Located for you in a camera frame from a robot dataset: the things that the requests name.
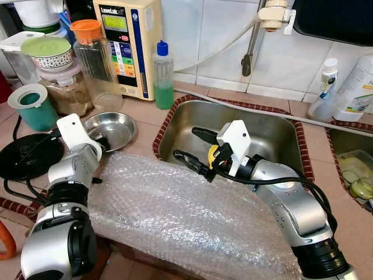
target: blue bottle cap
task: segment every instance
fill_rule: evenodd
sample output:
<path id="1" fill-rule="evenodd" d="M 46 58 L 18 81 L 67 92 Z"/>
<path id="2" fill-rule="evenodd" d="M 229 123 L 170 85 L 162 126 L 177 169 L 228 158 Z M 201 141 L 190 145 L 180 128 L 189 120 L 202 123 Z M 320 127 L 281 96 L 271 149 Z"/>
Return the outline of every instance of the blue bottle cap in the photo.
<path id="1" fill-rule="evenodd" d="M 157 43 L 157 53 L 161 57 L 165 57 L 168 54 L 168 44 L 161 40 Z"/>

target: white tiled wall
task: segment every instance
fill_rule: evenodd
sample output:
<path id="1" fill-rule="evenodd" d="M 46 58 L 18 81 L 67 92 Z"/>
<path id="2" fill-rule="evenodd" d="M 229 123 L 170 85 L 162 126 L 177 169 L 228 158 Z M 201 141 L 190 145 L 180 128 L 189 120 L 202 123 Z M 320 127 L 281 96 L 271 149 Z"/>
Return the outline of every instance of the white tiled wall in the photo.
<path id="1" fill-rule="evenodd" d="M 162 0 L 165 39 L 175 58 L 175 69 L 196 64 L 219 50 L 254 18 L 259 0 Z M 322 64 L 338 59 L 337 89 L 364 54 L 359 47 L 281 31 L 258 39 L 252 75 L 241 75 L 241 60 L 251 31 L 206 63 L 175 73 L 178 81 L 238 90 L 265 96 L 312 102 L 318 93 Z"/>

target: orange lid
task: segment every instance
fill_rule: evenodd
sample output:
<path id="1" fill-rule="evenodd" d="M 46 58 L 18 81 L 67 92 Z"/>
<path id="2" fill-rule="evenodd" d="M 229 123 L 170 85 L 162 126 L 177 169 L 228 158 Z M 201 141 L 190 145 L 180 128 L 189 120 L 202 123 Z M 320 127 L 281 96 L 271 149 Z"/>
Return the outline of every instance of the orange lid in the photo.
<path id="1" fill-rule="evenodd" d="M 96 19 L 83 19 L 73 22 L 70 30 L 74 31 L 75 37 L 81 44 L 91 44 L 94 39 L 103 37 L 101 23 Z"/>

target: stainless steel sink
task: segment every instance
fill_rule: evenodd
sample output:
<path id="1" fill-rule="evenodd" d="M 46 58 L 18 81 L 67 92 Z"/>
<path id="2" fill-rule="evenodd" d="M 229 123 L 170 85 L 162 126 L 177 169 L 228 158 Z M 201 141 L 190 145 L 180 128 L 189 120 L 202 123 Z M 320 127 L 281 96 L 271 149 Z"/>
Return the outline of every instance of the stainless steel sink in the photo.
<path id="1" fill-rule="evenodd" d="M 252 141 L 249 156 L 259 154 L 267 160 L 302 170 L 297 134 L 291 122 L 199 100 L 186 101 L 177 107 L 160 142 L 159 154 L 168 162 L 179 163 L 173 157 L 173 150 L 179 149 L 207 163 L 211 144 L 192 134 L 192 127 L 218 132 L 225 123 L 233 120 L 245 122 Z"/>
<path id="2" fill-rule="evenodd" d="M 363 150 L 373 156 L 373 138 L 332 129 L 330 139 L 337 155 L 354 150 Z"/>

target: metal bowl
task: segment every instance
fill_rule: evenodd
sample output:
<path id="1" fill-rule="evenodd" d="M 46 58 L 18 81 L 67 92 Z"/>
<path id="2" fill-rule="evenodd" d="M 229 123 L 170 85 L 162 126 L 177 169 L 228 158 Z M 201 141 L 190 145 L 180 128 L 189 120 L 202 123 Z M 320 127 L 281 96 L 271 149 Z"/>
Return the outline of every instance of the metal bowl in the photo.
<path id="1" fill-rule="evenodd" d="M 123 148 L 136 135 L 135 121 L 122 113 L 101 113 L 90 117 L 84 123 L 89 136 L 93 140 L 107 137 L 109 147 L 105 152 Z"/>

